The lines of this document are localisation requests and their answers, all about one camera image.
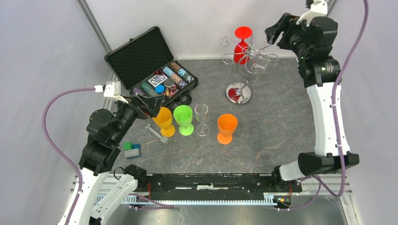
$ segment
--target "stack of poker chips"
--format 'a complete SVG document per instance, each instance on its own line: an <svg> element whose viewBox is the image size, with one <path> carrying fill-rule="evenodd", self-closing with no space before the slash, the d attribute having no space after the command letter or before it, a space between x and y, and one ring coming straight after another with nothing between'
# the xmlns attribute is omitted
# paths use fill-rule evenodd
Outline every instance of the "stack of poker chips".
<svg viewBox="0 0 398 225"><path fill-rule="evenodd" d="M166 74L168 77L171 77L174 80L174 82L176 82L178 84L178 86L180 86L180 88L184 88L188 85L185 81L183 81L181 79L181 77L179 77L177 74L175 74L168 67L163 68L163 73Z"/></svg>
<svg viewBox="0 0 398 225"><path fill-rule="evenodd" d="M144 91L146 94L148 94L151 97L158 96L158 93L154 89L149 86L146 82L142 82L140 85L142 91Z"/></svg>
<svg viewBox="0 0 398 225"><path fill-rule="evenodd" d="M177 63L172 62L170 64L170 67L174 70L174 71L178 71L178 74L180 76L182 76L188 83L191 83L193 81L193 76L189 75L188 72L185 71L185 69L181 68L179 65L177 65Z"/></svg>

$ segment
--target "plastic cup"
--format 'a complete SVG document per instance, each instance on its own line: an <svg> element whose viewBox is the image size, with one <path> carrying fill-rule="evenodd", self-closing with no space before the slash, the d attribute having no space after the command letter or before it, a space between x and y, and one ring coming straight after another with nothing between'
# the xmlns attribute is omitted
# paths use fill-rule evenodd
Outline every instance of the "plastic cup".
<svg viewBox="0 0 398 225"><path fill-rule="evenodd" d="M180 105L174 112L174 119L180 125L179 131L184 136L189 136L193 133L194 128L192 123L192 109L187 105Z"/></svg>
<svg viewBox="0 0 398 225"><path fill-rule="evenodd" d="M232 141L232 134L237 128L237 118L232 114L223 114L217 120L217 140L221 144L229 144Z"/></svg>
<svg viewBox="0 0 398 225"><path fill-rule="evenodd" d="M166 107L161 107L157 117L153 118L155 124L161 128L161 134L165 137L171 137L176 132L176 128L171 125L171 111Z"/></svg>

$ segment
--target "poker chip case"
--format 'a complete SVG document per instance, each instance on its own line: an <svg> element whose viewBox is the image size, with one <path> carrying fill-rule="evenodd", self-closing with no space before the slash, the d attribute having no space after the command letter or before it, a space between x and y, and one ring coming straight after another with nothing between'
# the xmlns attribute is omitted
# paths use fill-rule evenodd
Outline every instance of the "poker chip case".
<svg viewBox="0 0 398 225"><path fill-rule="evenodd" d="M131 93L142 91L153 96L158 94L155 92L157 82L172 78L175 84L167 89L170 92L161 93L166 95L162 106L171 111L179 105L189 105L192 101L189 92L198 85L198 78L174 60L159 27L150 28L106 54L105 61Z"/></svg>

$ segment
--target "gray wall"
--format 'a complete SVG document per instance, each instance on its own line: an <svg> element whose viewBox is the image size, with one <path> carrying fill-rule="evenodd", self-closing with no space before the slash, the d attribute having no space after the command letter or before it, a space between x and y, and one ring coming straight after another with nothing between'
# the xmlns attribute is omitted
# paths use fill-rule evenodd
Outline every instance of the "gray wall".
<svg viewBox="0 0 398 225"><path fill-rule="evenodd" d="M365 225L396 224L398 186L398 23L396 1L369 1L369 19L343 77L346 136L361 163L348 171ZM362 0L340 0L330 17L339 23L332 55L343 64L359 32Z"/></svg>
<svg viewBox="0 0 398 225"><path fill-rule="evenodd" d="M0 224L56 224L74 172L47 143L41 116L58 93L108 80L105 52L75 0L0 1L0 49ZM101 99L70 94L50 108L49 133L75 163Z"/></svg>

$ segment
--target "gray countertop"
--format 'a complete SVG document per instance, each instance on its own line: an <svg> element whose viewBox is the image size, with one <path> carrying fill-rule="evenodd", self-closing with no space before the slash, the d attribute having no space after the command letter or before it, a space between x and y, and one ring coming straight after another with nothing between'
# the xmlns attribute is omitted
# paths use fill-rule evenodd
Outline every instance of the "gray countertop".
<svg viewBox="0 0 398 225"><path fill-rule="evenodd" d="M224 97L230 83L244 81L234 65L226 65L222 60L181 60L179 63L199 79L191 92L190 107L208 105L206 124L210 133L206 137L196 132L182 136L173 119L176 133L164 146L145 129L150 123L160 132L152 120L137 120L122 143L141 144L142 156L125 159L122 152L113 168L135 164L148 173L269 173L277 165L296 160L299 153L314 150L311 103L295 59L280 59L269 64L264 74L249 75L253 97L244 106L232 105ZM235 115L239 122L228 145L218 143L216 138L217 119L224 113ZM196 127L199 123L194 118L192 124Z"/></svg>

